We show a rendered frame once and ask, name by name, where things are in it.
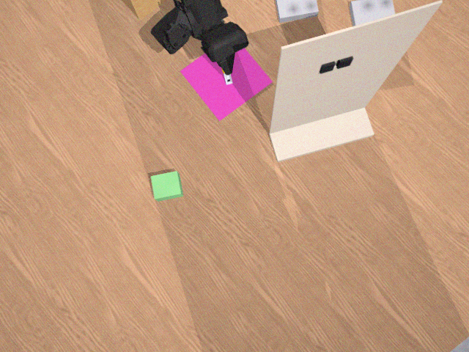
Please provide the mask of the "light green square block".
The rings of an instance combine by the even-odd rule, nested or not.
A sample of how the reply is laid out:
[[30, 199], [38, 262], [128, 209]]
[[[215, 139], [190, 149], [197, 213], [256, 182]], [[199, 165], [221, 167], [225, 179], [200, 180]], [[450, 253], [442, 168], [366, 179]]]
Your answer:
[[157, 201], [183, 197], [182, 184], [178, 171], [152, 177], [152, 186]]

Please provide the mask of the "cream panel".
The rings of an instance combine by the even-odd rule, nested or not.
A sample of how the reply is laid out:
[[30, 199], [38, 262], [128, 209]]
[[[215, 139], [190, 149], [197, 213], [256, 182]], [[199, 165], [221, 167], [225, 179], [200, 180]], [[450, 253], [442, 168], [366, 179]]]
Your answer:
[[281, 47], [269, 133], [277, 162], [373, 136], [366, 105], [442, 3]]

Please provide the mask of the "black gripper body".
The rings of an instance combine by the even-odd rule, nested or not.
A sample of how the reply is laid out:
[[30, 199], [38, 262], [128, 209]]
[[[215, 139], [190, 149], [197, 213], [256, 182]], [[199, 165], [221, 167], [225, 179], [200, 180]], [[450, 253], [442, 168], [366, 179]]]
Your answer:
[[191, 10], [204, 34], [202, 45], [211, 62], [225, 59], [248, 46], [246, 33], [238, 24], [221, 21], [228, 17], [221, 0], [181, 0], [181, 2]]

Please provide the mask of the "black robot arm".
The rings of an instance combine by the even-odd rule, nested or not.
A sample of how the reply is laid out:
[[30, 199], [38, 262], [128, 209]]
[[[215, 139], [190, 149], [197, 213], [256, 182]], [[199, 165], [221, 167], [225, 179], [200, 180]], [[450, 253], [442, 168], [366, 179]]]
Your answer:
[[201, 29], [189, 8], [180, 0], [173, 0], [174, 6], [152, 28], [152, 36], [170, 53], [176, 53], [189, 40], [191, 33], [194, 38], [202, 35]]

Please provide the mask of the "pink flat square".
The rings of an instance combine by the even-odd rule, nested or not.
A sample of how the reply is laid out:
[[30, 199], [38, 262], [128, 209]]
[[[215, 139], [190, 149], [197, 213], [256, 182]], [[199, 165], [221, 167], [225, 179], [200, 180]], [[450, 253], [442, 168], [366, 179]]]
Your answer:
[[272, 82], [245, 48], [235, 53], [231, 84], [226, 84], [222, 68], [206, 54], [180, 72], [219, 121]]

